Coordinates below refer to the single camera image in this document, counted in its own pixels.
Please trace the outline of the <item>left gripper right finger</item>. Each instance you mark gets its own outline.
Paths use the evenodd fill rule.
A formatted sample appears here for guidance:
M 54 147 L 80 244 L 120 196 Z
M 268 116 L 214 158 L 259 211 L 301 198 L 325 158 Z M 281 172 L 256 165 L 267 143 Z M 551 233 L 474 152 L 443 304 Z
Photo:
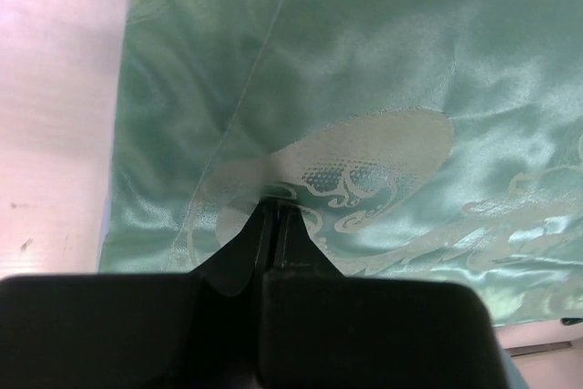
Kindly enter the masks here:
M 342 275 L 301 213 L 278 215 L 262 281 L 259 375 L 267 388 L 506 388 L 485 305 L 451 282 Z

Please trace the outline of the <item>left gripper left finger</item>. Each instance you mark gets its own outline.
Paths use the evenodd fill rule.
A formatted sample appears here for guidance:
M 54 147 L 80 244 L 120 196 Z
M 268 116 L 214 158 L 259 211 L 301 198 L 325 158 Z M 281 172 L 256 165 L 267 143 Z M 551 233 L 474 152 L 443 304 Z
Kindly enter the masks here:
M 252 381 L 249 287 L 271 217 L 194 271 L 13 276 L 1 283 L 4 388 L 240 388 Z

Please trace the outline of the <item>teal patterned satin cloth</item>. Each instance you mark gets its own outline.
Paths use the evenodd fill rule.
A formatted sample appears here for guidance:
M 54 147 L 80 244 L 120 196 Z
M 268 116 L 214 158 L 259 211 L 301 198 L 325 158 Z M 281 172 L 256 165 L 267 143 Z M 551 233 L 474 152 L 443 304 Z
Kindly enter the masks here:
M 582 0 L 132 0 L 103 272 L 190 271 L 258 203 L 345 275 L 582 314 Z

